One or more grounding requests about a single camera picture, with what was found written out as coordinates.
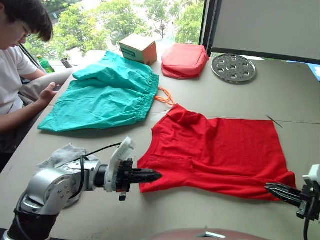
black cable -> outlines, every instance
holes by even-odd
[[[80,157],[80,166],[81,166],[81,177],[80,177],[80,186],[79,186],[79,189],[78,191],[73,194],[69,199],[73,199],[75,198],[76,196],[78,196],[81,191],[82,191],[82,188],[84,187],[84,183],[85,183],[85,163],[84,163],[84,159],[89,161],[89,159],[86,157],[86,156],[81,156]]]
[[[88,153],[87,155],[84,155],[84,156],[85,156],[85,157],[88,157],[88,156],[90,156],[90,155],[92,155],[92,154],[95,154],[95,153],[98,153],[98,152],[100,152],[100,151],[102,151],[102,150],[105,150],[105,149],[108,149],[108,148],[112,148],[112,147],[115,147],[115,146],[119,146],[119,145],[121,145],[121,143],[122,143],[122,142],[118,142],[118,143],[115,143],[115,144],[112,144],[112,145],[109,145],[109,146],[105,146],[105,147],[100,148],[100,149],[98,149],[98,150],[96,150],[96,151],[90,152],[90,153]],[[80,157],[77,158],[77,159],[75,159],[75,160],[72,160],[71,162],[77,161],[77,160],[79,160],[79,159],[80,159]]]
[[[319,196],[320,195],[320,186],[319,186],[319,184],[317,183],[317,182],[315,182],[314,184],[313,184],[313,188],[314,188],[314,195],[315,196]]]
[[[304,240],[308,240],[308,228],[309,228],[310,219],[312,218],[312,215],[314,213],[315,202],[316,202],[316,197],[314,196],[311,199],[311,204],[310,204],[307,216],[305,217],[304,228],[303,228]]]
[[[80,160],[81,179],[80,179],[80,186],[79,186],[78,191],[77,191],[75,194],[73,194],[69,199],[73,199],[73,198],[75,198],[77,195],[79,195],[79,194],[81,193],[81,191],[82,191],[83,186],[84,186],[84,183],[85,183],[85,164],[84,164],[84,159],[85,159],[86,161],[89,161],[89,159],[87,158],[87,156],[90,156],[90,155],[95,154],[95,153],[97,153],[97,152],[100,152],[100,151],[102,151],[102,150],[105,150],[105,149],[108,149],[108,148],[111,148],[111,147],[115,147],[115,146],[119,146],[119,145],[121,145],[121,142],[118,142],[118,143],[115,143],[115,144],[112,144],[112,145],[109,145],[109,146],[105,146],[105,147],[103,147],[103,148],[100,148],[100,149],[98,149],[98,150],[96,150],[96,151],[90,152],[90,153],[88,153],[87,155],[83,155],[83,156],[81,156],[81,157],[79,157],[79,158],[77,158],[77,159],[75,159],[75,160],[72,161],[72,162],[74,162],[74,161]]]
[[[24,229],[22,228],[21,226],[21,222],[20,222],[20,219],[19,219],[19,216],[18,216],[18,211],[20,210],[20,207],[21,207],[21,203],[25,197],[25,195],[27,194],[27,190],[25,190],[22,195],[20,196],[17,204],[16,204],[16,207],[15,207],[15,221],[16,221],[16,225],[19,229],[19,231],[21,232],[21,234],[23,235],[23,237],[26,239],[26,240],[31,240],[31,238],[26,234],[26,232],[24,231]]]

man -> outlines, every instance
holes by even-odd
[[[0,165],[5,164],[4,158],[9,160],[57,93],[56,79],[46,77],[18,47],[30,34],[46,42],[53,35],[40,0],[0,0]],[[57,84],[62,85],[70,74],[60,77]],[[22,85],[20,77],[31,83]]]

shirt sleeve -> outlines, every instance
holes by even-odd
[[[24,54],[24,52],[19,48],[15,47],[16,53],[16,69],[19,75],[32,74],[37,70],[37,67],[32,64],[30,59]]]

wire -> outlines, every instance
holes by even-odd
[[[79,189],[78,191],[73,194],[69,199],[73,199],[75,198],[76,196],[78,196],[81,191],[82,191],[82,188],[84,187],[84,183],[85,183],[85,163],[84,163],[84,159],[89,161],[89,159],[86,157],[86,156],[81,156],[80,157],[80,166],[81,166],[81,177],[80,177],[80,186],[79,186]]]
[[[316,202],[316,197],[314,196],[311,200],[310,208],[308,210],[308,213],[307,213],[307,216],[306,216],[305,222],[304,222],[304,228],[303,228],[304,240],[308,240],[308,228],[309,228],[310,219],[312,218],[312,214],[314,211],[315,202]]]
[[[85,156],[85,157],[88,157],[88,156],[90,156],[90,155],[92,155],[92,154],[96,154],[96,153],[98,153],[98,152],[101,152],[102,150],[105,150],[105,149],[108,149],[108,148],[112,148],[112,147],[115,147],[115,146],[119,146],[119,145],[121,145],[121,143],[122,143],[122,142],[118,142],[118,143],[115,143],[115,144],[112,144],[112,145],[109,145],[109,146],[105,146],[105,147],[100,148],[100,149],[98,149],[98,150],[96,150],[96,151],[90,152],[90,153],[88,153],[87,155],[84,155],[84,156]],[[75,159],[75,160],[72,160],[71,162],[77,161],[77,160],[79,160],[79,159],[80,159],[80,157],[77,158],[77,159]]]
[[[83,155],[83,156],[81,156],[80,158],[77,158],[77,159],[73,160],[73,161],[80,160],[81,177],[80,177],[80,186],[79,186],[78,191],[77,191],[75,194],[73,194],[69,199],[73,199],[73,198],[75,198],[76,196],[78,196],[78,195],[81,193],[82,188],[84,187],[84,183],[85,183],[85,163],[84,163],[84,159],[85,159],[86,161],[89,161],[89,159],[87,158],[87,156],[90,156],[90,155],[95,154],[95,153],[97,153],[97,152],[100,152],[100,151],[102,151],[102,150],[105,150],[105,149],[108,149],[108,148],[111,148],[111,147],[115,147],[115,146],[118,146],[118,145],[121,145],[121,142],[118,142],[118,143],[116,143],[116,144],[112,144],[112,145],[109,145],[109,146],[105,146],[105,147],[103,147],[103,148],[100,148],[100,149],[98,149],[98,150],[96,150],[96,151],[90,152],[90,153],[88,153],[87,155]]]
[[[19,209],[20,209],[20,207],[21,207],[21,203],[22,203],[22,201],[23,201],[23,199],[24,199],[24,197],[25,197],[25,195],[27,194],[27,190],[25,190],[23,193],[22,193],[22,195],[20,196],[20,198],[19,198],[19,200],[18,200],[18,202],[17,202],[17,204],[16,204],[16,207],[15,207],[15,221],[16,221],[16,225],[17,225],[17,227],[18,227],[18,229],[19,229],[19,231],[21,232],[21,234],[23,235],[23,237],[26,239],[26,240],[31,240],[31,238],[26,234],[26,232],[24,231],[24,229],[22,228],[22,226],[21,226],[21,222],[20,222],[20,219],[19,219],[19,216],[18,216],[18,211],[19,211]]]

white t-shirt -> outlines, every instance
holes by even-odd
[[[0,115],[23,107],[18,92],[22,87],[20,75],[32,74],[37,67],[19,47],[0,50]]]

